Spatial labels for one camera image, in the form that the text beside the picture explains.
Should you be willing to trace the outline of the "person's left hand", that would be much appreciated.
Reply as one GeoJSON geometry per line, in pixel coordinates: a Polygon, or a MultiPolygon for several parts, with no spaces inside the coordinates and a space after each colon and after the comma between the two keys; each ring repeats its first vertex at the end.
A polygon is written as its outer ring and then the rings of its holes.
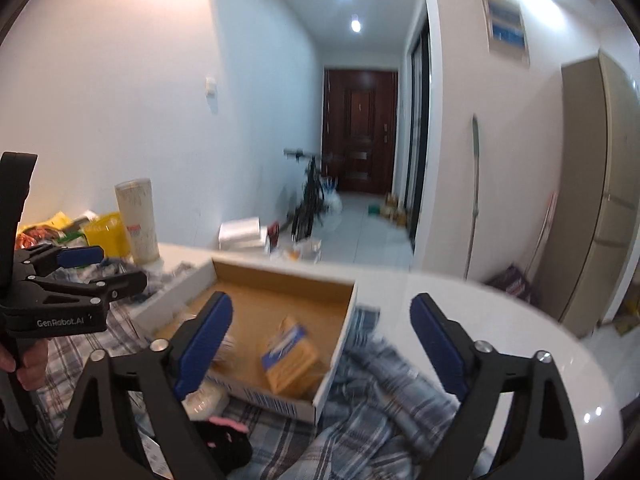
{"type": "Polygon", "coordinates": [[[18,381],[26,391],[35,391],[46,381],[48,354],[47,339],[37,340],[23,353],[21,364],[17,365],[10,352],[0,346],[0,368],[6,373],[16,373],[18,381]]]}

